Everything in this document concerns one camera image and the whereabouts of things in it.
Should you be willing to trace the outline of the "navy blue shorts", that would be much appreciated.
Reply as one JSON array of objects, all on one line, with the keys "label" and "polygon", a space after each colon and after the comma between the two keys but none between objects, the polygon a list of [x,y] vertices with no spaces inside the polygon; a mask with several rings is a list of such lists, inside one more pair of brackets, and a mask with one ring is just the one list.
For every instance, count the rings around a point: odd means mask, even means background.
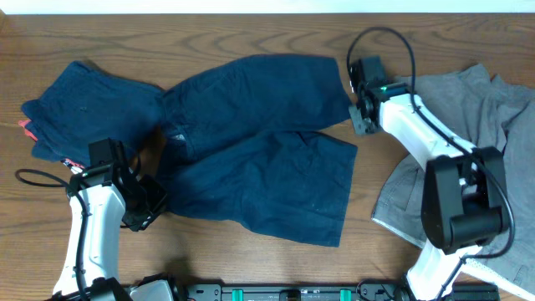
[{"label": "navy blue shorts", "polygon": [[335,59],[254,55],[186,79],[160,102],[157,180],[170,212],[339,245],[357,149],[324,134],[349,118]]}]

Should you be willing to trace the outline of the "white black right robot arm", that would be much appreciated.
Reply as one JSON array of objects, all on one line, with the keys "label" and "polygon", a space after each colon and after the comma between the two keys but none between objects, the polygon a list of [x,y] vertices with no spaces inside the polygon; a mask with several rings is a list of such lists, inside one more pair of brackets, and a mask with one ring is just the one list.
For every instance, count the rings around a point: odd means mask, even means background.
[{"label": "white black right robot arm", "polygon": [[502,154],[478,148],[435,117],[403,83],[353,87],[349,113],[358,135],[394,136],[423,169],[420,209],[425,246],[405,275],[399,299],[440,300],[469,260],[499,258],[512,246],[515,222]]}]

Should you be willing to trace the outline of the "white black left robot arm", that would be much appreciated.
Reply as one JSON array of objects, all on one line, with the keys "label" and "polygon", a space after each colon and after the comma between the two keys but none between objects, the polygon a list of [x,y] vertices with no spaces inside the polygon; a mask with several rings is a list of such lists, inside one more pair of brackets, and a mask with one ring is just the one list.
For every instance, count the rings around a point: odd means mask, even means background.
[{"label": "white black left robot arm", "polygon": [[118,272],[122,227],[145,230],[165,209],[166,192],[150,176],[122,167],[93,167],[71,177],[69,244],[52,300],[176,300],[165,276],[125,287]]}]

